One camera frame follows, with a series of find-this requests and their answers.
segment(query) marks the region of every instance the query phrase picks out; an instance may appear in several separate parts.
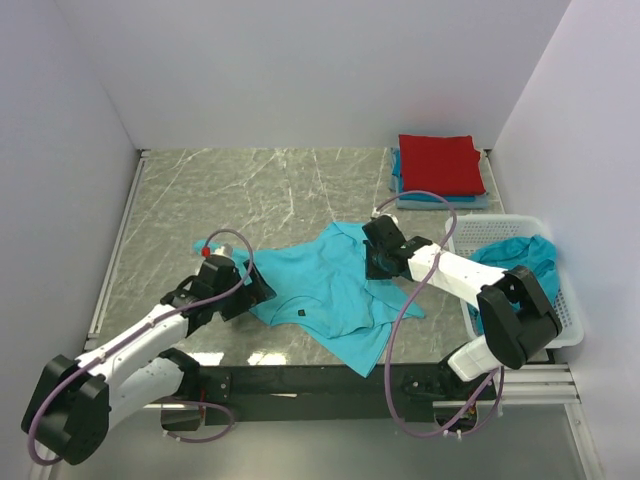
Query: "white plastic basket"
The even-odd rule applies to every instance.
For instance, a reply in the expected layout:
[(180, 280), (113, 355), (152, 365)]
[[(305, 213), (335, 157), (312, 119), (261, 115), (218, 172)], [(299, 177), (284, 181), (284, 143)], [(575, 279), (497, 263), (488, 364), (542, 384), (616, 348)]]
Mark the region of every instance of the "white plastic basket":
[[(446, 229), (451, 227), (452, 219), (446, 222)], [(542, 235), (550, 239), (549, 232), (540, 220), (522, 215), (462, 215), (458, 217), (458, 225), (453, 236), (449, 239), (449, 251), (463, 257), (470, 257), (472, 253), (485, 245), (499, 242), (511, 237), (531, 237)], [(573, 296), (568, 295), (568, 288), (563, 292), (563, 284), (567, 284), (561, 265), (558, 265), (560, 290), (556, 297), (555, 309), (564, 327), (562, 333), (553, 340), (547, 348), (561, 348), (577, 345), (584, 337), (584, 330), (574, 307)], [(468, 305), (460, 300), (464, 324), (471, 340), (478, 337), (475, 322), (471, 321)]]

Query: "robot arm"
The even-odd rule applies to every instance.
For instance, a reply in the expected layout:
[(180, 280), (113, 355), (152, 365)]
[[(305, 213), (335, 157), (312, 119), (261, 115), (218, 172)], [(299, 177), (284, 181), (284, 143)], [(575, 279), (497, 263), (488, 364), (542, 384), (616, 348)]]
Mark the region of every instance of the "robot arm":
[[(97, 365), (55, 397), (36, 426), (36, 440), (71, 465), (86, 460), (111, 428), (148, 403), (199, 391), (198, 362), (170, 347), (209, 323), (214, 313), (229, 320), (273, 298), (275, 292), (254, 265), (251, 283), (223, 300), (187, 309), (162, 322), (155, 319), (178, 307), (219, 296), (238, 284), (241, 277), (229, 257), (230, 247), (209, 255), (197, 275), (186, 278), (147, 316), (100, 348), (74, 360), (62, 355), (51, 360), (40, 376), (22, 430), (29, 432), (36, 412), (54, 389), (96, 360)], [(128, 344), (118, 349), (124, 340)], [(114, 347), (116, 352), (107, 356)]]
[(374, 218), (363, 230), (367, 278), (403, 276), (421, 282), (437, 261), (428, 283), (480, 311), (484, 335), (444, 361), (460, 380), (469, 382), (502, 365), (518, 369), (562, 332), (562, 323), (529, 269), (488, 267), (422, 237), (407, 240), (389, 215)]

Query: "gray marble surface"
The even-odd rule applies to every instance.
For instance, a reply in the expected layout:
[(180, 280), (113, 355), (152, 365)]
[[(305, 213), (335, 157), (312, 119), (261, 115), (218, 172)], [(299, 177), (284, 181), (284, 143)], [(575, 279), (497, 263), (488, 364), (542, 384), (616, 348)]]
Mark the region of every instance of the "gray marble surface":
[[(481, 171), (490, 208), (503, 213), (489, 163)], [(240, 230), (254, 248), (313, 240), (334, 221), (366, 222), (389, 197), (388, 149), (204, 149), (151, 151), (124, 232), (101, 319), (104, 343), (144, 317), (195, 272), (194, 241), (220, 227)], [(438, 240), (448, 213), (390, 208), (405, 236)], [(240, 244), (232, 237), (234, 246)], [(409, 293), (409, 282), (399, 281)], [(403, 321), (394, 361), (437, 362), (467, 340), (457, 298), (427, 287), (425, 319)], [(269, 328), (251, 314), (213, 321), (178, 348), (215, 365), (324, 365), (340, 361), (297, 325)]]

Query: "white wall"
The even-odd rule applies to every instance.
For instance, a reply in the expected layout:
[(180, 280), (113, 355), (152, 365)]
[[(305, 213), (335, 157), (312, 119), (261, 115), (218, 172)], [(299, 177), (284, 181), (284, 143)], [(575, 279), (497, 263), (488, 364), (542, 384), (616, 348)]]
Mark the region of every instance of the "white wall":
[(491, 147), (569, 0), (57, 2), (138, 147)]
[(0, 2), (0, 469), (44, 364), (89, 327), (135, 150), (53, 0)]
[(574, 0), (492, 153), (549, 224), (587, 322), (572, 371), (608, 478), (638, 478), (640, 3)]

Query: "teal cloth in basket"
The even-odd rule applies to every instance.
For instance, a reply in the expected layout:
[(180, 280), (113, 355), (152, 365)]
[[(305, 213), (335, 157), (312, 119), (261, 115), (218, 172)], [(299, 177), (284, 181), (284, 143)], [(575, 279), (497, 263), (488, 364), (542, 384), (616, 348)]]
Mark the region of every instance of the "teal cloth in basket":
[[(331, 223), (312, 242), (279, 250), (258, 250), (256, 265), (276, 298), (251, 312), (270, 326), (297, 323), (346, 365), (369, 375), (407, 295), (391, 280), (365, 278), (361, 223)], [(204, 240), (193, 246), (201, 252)], [(211, 244), (212, 250), (217, 245)], [(246, 250), (233, 260), (244, 274)], [(412, 304), (406, 317), (424, 317)]]
[[(560, 290), (556, 257), (555, 245), (540, 235), (534, 235), (533, 237), (508, 238), (502, 242), (488, 245), (476, 250), (470, 258), (483, 265), (506, 268), (507, 270), (518, 265), (527, 267), (536, 276), (542, 290), (553, 305), (558, 296), (558, 290)], [(478, 310), (470, 306), (469, 313), (476, 324), (478, 333), (484, 333)]]

